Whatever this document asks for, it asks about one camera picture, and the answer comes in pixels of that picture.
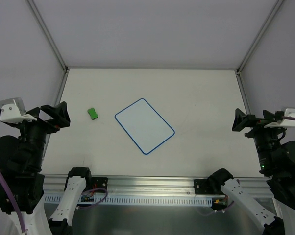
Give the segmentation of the green whiteboard eraser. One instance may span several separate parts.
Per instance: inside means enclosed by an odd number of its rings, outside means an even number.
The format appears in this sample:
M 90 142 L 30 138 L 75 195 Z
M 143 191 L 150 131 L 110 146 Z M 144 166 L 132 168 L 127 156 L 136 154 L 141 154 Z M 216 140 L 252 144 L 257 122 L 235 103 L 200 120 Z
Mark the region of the green whiteboard eraser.
M 97 114 L 95 108 L 88 109 L 87 113 L 89 114 L 91 120 L 95 120 L 98 118 L 98 114 Z

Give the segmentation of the blue-framed small whiteboard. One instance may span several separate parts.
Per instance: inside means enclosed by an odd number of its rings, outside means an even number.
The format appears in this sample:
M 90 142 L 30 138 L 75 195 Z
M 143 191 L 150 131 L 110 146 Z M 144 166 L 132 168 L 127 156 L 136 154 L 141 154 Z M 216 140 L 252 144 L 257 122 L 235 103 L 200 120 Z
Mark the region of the blue-framed small whiteboard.
M 144 155 L 175 135 L 175 130 L 144 98 L 116 113 L 115 120 Z

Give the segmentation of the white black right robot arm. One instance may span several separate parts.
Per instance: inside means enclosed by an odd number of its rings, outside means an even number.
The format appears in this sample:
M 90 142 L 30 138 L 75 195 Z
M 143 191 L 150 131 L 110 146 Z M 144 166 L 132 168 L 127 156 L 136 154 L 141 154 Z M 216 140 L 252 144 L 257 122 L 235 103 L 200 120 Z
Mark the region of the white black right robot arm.
M 260 173 L 267 177 L 267 185 L 280 207 L 281 217 L 261 206 L 244 192 L 238 180 L 224 168 L 210 175 L 206 186 L 214 194 L 229 196 L 258 226 L 263 235 L 295 235 L 295 141 L 281 144 L 288 128 L 295 128 L 295 108 L 271 113 L 263 111 L 263 118 L 245 114 L 237 108 L 232 131 L 252 138 L 258 154 Z

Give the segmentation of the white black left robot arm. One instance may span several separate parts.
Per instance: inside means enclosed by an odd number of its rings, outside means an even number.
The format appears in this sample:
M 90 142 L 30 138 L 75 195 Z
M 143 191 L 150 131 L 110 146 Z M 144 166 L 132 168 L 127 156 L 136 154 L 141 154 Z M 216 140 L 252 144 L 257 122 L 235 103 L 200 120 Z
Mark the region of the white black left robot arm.
M 70 235 L 78 200 L 93 185 L 87 167 L 72 168 L 63 197 L 50 218 L 44 209 L 41 173 L 47 135 L 70 126 L 66 102 L 26 111 L 21 99 L 0 102 L 0 122 L 20 135 L 0 137 L 0 208 L 21 235 Z

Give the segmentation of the aluminium front rail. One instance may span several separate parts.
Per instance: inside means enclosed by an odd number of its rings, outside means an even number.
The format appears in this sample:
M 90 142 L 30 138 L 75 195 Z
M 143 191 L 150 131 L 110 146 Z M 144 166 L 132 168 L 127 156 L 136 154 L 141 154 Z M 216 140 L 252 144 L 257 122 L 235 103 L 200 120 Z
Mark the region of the aluminium front rail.
M 194 195 L 195 177 L 107 176 L 109 195 L 187 196 Z M 265 178 L 237 178 L 254 198 L 272 198 Z

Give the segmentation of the aluminium corner frame post right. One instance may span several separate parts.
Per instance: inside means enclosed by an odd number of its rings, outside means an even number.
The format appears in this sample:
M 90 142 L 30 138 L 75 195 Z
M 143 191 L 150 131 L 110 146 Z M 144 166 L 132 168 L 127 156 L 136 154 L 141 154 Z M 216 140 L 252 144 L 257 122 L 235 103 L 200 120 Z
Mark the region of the aluminium corner frame post right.
M 265 20 L 263 21 L 260 29 L 258 30 L 256 36 L 254 37 L 251 45 L 249 46 L 247 52 L 245 53 L 243 59 L 241 60 L 239 66 L 236 69 L 237 74 L 241 74 L 243 69 L 245 68 L 246 64 L 256 51 L 258 45 L 260 44 L 263 36 L 265 35 L 266 31 L 268 30 L 269 26 L 273 22 L 274 18 L 276 17 L 277 13 L 279 12 L 280 8 L 284 4 L 284 0 L 276 0 L 274 2 L 273 7 L 271 8 L 270 12 L 266 16 Z

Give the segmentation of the aluminium corner frame post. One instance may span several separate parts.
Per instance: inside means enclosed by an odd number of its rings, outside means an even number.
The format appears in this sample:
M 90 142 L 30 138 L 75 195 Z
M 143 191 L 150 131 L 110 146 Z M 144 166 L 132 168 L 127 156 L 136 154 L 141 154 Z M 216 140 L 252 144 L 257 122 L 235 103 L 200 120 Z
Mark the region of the aluminium corner frame post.
M 271 8 L 270 12 L 266 16 L 265 20 L 263 21 L 260 29 L 258 30 L 256 36 L 254 37 L 251 45 L 249 46 L 247 52 L 245 53 L 243 59 L 241 60 L 239 66 L 236 69 L 237 74 L 241 74 L 243 69 L 245 68 L 246 64 L 256 51 L 258 45 L 260 44 L 263 36 L 265 35 L 266 31 L 268 30 L 269 26 L 273 22 L 274 18 L 276 17 L 277 13 L 279 12 L 280 8 L 284 4 L 284 0 L 276 0 L 274 2 L 273 7 Z
M 42 17 L 41 12 L 36 5 L 36 2 L 34 0 L 26 0 L 25 2 L 27 3 L 35 21 L 37 22 L 40 30 L 42 31 L 42 34 L 45 37 L 47 43 L 49 44 L 54 56 L 56 57 L 56 60 L 59 63 L 62 71 L 67 72 L 68 66 L 66 65 L 66 62 L 63 59 L 63 56 L 61 55 L 49 29 Z

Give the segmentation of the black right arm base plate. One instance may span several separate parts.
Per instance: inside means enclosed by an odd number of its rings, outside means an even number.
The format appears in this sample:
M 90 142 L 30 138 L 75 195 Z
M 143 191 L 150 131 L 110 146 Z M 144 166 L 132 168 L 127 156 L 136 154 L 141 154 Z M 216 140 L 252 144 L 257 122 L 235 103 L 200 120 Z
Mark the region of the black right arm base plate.
M 214 179 L 194 179 L 193 182 L 195 195 L 223 195 L 221 183 Z

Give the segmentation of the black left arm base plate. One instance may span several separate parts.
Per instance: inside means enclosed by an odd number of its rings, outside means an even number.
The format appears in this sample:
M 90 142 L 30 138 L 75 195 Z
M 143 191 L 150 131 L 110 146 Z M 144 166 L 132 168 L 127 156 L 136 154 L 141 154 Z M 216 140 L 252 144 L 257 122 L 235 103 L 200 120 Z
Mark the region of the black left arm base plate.
M 107 177 L 92 177 L 91 180 L 91 189 L 96 189 L 95 192 L 105 193 L 105 189 L 108 186 L 108 178 Z

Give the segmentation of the aluminium corner frame post left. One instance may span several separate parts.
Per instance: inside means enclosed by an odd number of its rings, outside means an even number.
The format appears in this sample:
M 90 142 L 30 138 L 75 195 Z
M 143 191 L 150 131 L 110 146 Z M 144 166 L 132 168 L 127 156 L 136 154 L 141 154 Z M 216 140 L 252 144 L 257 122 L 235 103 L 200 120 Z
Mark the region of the aluminium corner frame post left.
M 66 62 L 63 59 L 63 56 L 61 55 L 49 29 L 42 17 L 41 12 L 36 5 L 36 2 L 34 0 L 26 0 L 25 2 L 27 3 L 35 21 L 37 22 L 40 30 L 42 31 L 42 34 L 45 37 L 47 43 L 49 44 L 54 56 L 56 57 L 56 60 L 59 63 L 62 71 L 67 72 L 68 66 L 66 65 Z

